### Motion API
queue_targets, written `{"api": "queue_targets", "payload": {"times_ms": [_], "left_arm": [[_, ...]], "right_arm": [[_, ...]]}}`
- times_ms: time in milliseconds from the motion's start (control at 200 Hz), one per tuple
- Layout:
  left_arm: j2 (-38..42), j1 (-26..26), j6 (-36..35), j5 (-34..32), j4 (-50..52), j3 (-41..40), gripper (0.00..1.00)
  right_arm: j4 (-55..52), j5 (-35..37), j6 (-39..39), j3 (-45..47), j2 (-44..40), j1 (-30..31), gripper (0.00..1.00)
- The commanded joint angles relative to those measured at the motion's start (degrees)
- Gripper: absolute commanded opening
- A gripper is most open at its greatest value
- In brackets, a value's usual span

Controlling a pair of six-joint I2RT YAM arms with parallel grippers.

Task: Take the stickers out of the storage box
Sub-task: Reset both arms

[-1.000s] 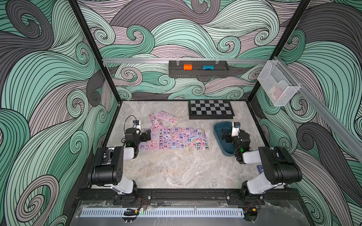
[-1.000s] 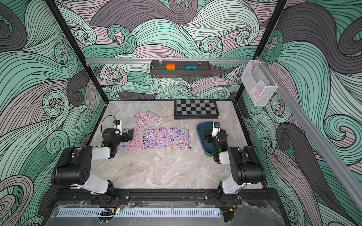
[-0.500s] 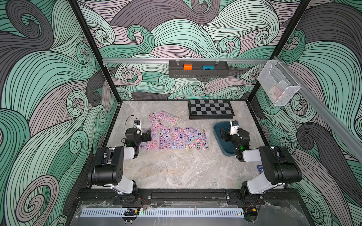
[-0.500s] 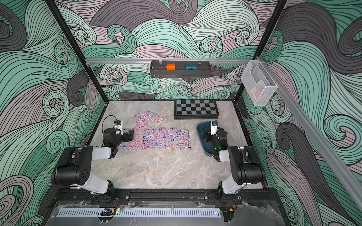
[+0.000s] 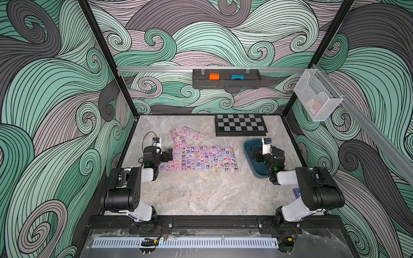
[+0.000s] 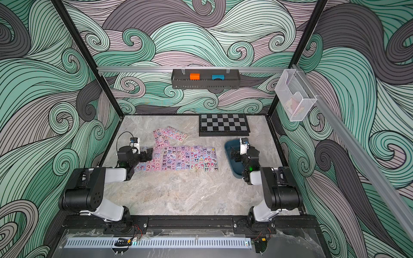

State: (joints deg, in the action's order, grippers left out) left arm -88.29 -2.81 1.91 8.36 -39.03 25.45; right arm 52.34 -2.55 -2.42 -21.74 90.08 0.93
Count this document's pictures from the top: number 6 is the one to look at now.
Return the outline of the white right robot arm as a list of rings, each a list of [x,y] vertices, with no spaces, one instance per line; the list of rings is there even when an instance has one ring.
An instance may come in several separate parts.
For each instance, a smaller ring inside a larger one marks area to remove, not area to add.
[[[242,178],[251,186],[261,186],[263,200],[250,208],[247,223],[269,223],[283,211],[302,206],[302,196],[297,186],[289,182],[288,167],[263,167],[259,163],[259,151],[254,147],[232,149],[230,160],[242,165]]]

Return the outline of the pink sticker sheet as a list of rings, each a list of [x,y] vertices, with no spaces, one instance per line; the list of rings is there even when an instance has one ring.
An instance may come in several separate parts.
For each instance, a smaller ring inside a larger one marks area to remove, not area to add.
[[[155,147],[152,153],[152,160],[147,162],[146,170],[149,172],[158,172],[162,169],[163,147]]]
[[[140,162],[139,164],[137,164],[135,170],[137,172],[139,172],[139,171],[150,171],[151,170],[151,165],[152,165],[152,161]]]
[[[193,170],[193,158],[190,146],[178,146],[176,148],[176,170]]]
[[[191,146],[190,149],[190,168],[192,170],[205,169],[204,146]]]
[[[162,149],[161,170],[176,170],[177,147],[167,146]]]
[[[157,147],[167,147],[170,145],[165,129],[159,128],[153,131],[153,136]]]
[[[215,147],[205,147],[203,149],[204,171],[214,172],[218,170],[218,160]]]
[[[187,138],[187,135],[188,135],[187,133],[184,133],[184,132],[182,132],[178,129],[175,129],[173,127],[170,127],[170,126],[163,128],[162,133],[165,136],[167,136],[167,137],[169,137],[173,140],[179,141],[179,142],[183,142]]]

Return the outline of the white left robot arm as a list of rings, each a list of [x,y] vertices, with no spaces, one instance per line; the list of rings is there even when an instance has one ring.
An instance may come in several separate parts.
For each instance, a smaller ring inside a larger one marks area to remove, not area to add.
[[[117,151],[118,166],[73,170],[62,194],[59,209],[94,216],[105,222],[130,221],[126,206],[120,206],[104,196],[105,185],[129,181],[137,165],[152,160],[153,148],[123,146]]]

